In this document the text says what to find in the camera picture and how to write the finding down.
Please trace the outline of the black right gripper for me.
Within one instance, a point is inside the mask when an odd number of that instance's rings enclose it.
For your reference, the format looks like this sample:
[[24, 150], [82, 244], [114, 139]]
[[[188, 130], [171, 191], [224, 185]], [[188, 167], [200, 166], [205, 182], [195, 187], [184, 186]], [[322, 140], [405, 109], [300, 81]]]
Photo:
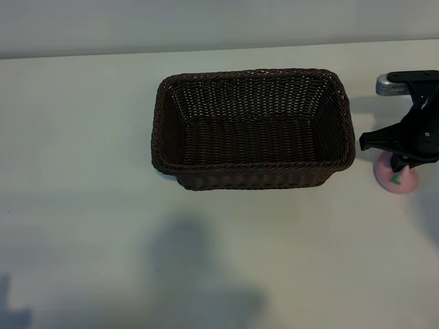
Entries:
[[399, 127], [384, 127], [364, 132], [359, 137], [362, 151], [375, 148], [397, 151], [392, 154], [393, 172], [402, 171], [410, 163], [435, 163], [438, 161], [438, 99], [422, 99], [414, 103], [401, 119]]

